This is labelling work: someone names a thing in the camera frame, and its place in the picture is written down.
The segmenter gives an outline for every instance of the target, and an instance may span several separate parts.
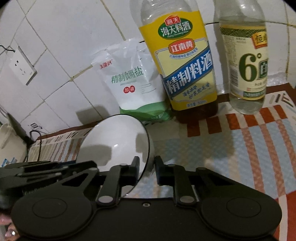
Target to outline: yellow and red brand logo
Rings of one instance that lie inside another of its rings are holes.
[[[112,62],[111,62],[112,60],[113,59],[111,59],[111,60],[109,60],[109,61],[107,61],[105,63],[100,64],[100,67],[101,67],[100,69],[105,68],[105,67],[111,65],[112,64]]]
[[[178,16],[171,15],[165,19],[166,26],[170,26],[172,24],[176,24],[176,23],[180,23],[180,22],[181,22],[181,19]]]
[[[267,34],[266,32],[258,32],[252,35],[252,40],[255,49],[267,47]]]
[[[168,49],[171,54],[183,54],[190,52],[195,48],[195,43],[193,39],[180,39],[172,42]]]

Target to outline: bowl rim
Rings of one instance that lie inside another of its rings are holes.
[[[134,116],[132,116],[132,115],[128,115],[128,114],[116,114],[116,115],[108,116],[107,118],[101,120],[100,122],[98,122],[98,123],[93,127],[93,129],[94,129],[95,127],[97,127],[100,123],[102,123],[103,121],[105,121],[105,120],[107,120],[107,119],[109,119],[109,118],[111,118],[111,117],[118,116],[118,115],[126,115],[126,116],[130,116],[130,117],[136,119],[136,120],[137,120],[137,121],[143,126],[143,128],[144,128],[144,130],[145,130],[145,132],[146,132],[147,138],[148,138],[148,155],[147,155],[147,159],[146,159],[146,162],[145,162],[144,169],[143,169],[143,171],[142,171],[142,173],[141,173],[141,176],[138,178],[138,181],[137,181],[137,184],[138,184],[139,181],[141,180],[141,178],[143,177],[143,175],[144,175],[146,169],[147,169],[148,161],[149,161],[149,158],[150,158],[150,141],[152,141],[152,140],[151,140],[150,137],[149,137],[149,133],[148,133],[147,128],[145,127],[145,125],[144,125],[139,119],[137,119],[136,117],[134,117]],[[135,185],[135,186],[134,186],[134,187],[133,187],[128,193],[126,193],[124,196],[128,195],[128,194],[129,194],[129,193],[130,193],[130,192],[131,192],[131,191],[137,186],[137,184],[136,184],[136,185]]]

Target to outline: glass bottle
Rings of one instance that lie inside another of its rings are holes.
[[[226,50],[230,104],[243,114],[264,103],[268,51],[264,13],[257,0],[217,0],[216,9]]]
[[[130,0],[130,9],[179,122],[215,115],[215,74],[196,0]]]

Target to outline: bottle label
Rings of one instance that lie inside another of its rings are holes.
[[[266,28],[221,25],[220,29],[229,63],[231,93],[245,100],[263,98],[268,69]]]
[[[167,14],[139,29],[174,110],[217,99],[211,51],[199,11]]]

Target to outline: patterned tablecloth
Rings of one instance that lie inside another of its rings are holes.
[[[218,114],[194,125],[168,121],[147,125],[155,154],[166,164],[186,170],[207,167],[276,199],[283,218],[275,237],[296,240],[296,107],[286,91],[266,95],[255,115],[237,113],[228,102]],[[69,129],[43,137],[40,160],[75,160],[91,128]],[[37,141],[29,161],[37,159]],[[158,186],[155,172],[140,180],[132,198],[171,197],[173,189]]]

